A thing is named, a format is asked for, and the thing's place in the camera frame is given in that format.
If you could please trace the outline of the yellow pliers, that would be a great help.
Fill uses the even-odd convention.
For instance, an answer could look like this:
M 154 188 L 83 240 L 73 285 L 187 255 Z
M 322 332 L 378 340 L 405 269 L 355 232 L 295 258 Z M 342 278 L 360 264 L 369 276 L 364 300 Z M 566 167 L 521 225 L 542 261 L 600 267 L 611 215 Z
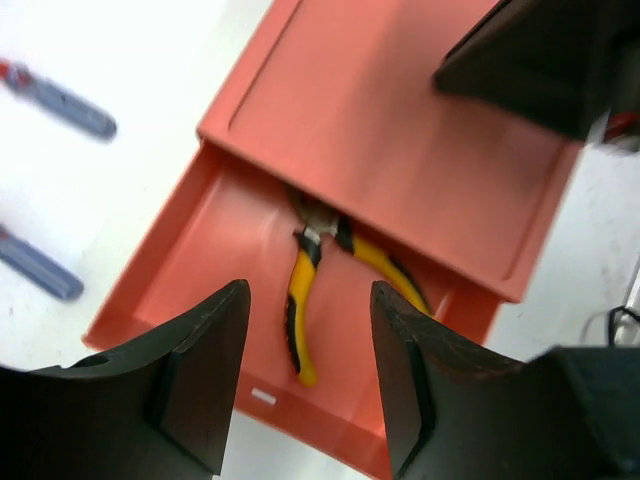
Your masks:
M 322 259 L 322 243 L 331 237 L 345 253 L 377 270 L 418 311 L 431 316 L 433 309 L 418 282 L 387 250 L 354 228 L 351 218 L 324 202 L 289 186 L 288 198 L 303 223 L 293 232 L 298 245 L 285 307 L 287 348 L 298 381 L 305 387 L 317 383 L 317 373 L 306 339 L 305 317 L 310 292 Z

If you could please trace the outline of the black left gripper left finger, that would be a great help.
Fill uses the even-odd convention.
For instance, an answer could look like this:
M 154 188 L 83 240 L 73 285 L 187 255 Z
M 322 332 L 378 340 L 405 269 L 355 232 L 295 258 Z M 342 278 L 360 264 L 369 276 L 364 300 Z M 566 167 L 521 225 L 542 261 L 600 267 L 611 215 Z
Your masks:
M 1 371 L 5 479 L 210 479 L 220 474 L 250 287 L 72 366 Z

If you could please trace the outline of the salmon red drawer box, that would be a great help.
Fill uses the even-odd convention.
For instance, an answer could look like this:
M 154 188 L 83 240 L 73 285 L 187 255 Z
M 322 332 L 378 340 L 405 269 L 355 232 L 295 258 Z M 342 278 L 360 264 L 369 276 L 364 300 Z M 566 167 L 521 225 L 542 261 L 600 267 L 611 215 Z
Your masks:
M 377 479 L 391 475 L 369 317 L 377 275 L 332 242 L 308 300 L 318 374 L 296 379 L 286 289 L 294 184 L 411 269 L 439 320 L 482 342 L 521 300 L 578 154 L 485 103 L 434 91 L 488 1 L 275 1 L 204 116 L 200 148 L 85 335 L 107 350 L 248 281 L 235 405 Z

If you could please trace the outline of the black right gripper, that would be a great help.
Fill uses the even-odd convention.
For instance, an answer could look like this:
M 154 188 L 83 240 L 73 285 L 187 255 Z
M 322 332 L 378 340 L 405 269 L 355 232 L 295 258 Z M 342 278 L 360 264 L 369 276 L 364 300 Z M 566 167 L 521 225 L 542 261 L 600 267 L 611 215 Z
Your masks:
M 639 140 L 639 4 L 501 1 L 447 53 L 438 90 L 498 106 L 573 140 Z

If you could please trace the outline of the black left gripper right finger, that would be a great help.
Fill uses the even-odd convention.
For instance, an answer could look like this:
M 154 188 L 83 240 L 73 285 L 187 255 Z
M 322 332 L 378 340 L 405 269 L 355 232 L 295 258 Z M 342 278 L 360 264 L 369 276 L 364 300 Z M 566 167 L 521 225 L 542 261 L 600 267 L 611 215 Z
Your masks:
M 520 362 L 382 281 L 370 315 L 394 478 L 638 477 L 636 348 L 555 347 Z

